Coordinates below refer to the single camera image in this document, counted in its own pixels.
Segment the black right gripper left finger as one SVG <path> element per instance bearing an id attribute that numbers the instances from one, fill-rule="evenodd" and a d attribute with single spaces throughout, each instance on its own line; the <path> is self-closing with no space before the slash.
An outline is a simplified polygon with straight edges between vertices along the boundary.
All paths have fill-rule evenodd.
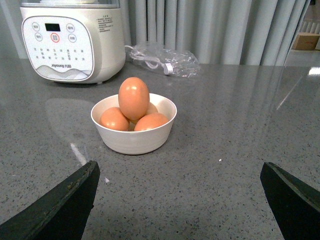
<path id="1" fill-rule="evenodd" d="M 80 240 L 100 178 L 89 161 L 26 209 L 0 226 L 2 240 Z"/>

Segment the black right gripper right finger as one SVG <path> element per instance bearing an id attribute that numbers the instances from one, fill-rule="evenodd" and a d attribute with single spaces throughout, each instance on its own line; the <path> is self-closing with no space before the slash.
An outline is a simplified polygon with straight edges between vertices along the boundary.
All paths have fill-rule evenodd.
<path id="1" fill-rule="evenodd" d="M 320 238 L 320 192 L 272 162 L 263 164 L 260 181 L 286 240 Z"/>

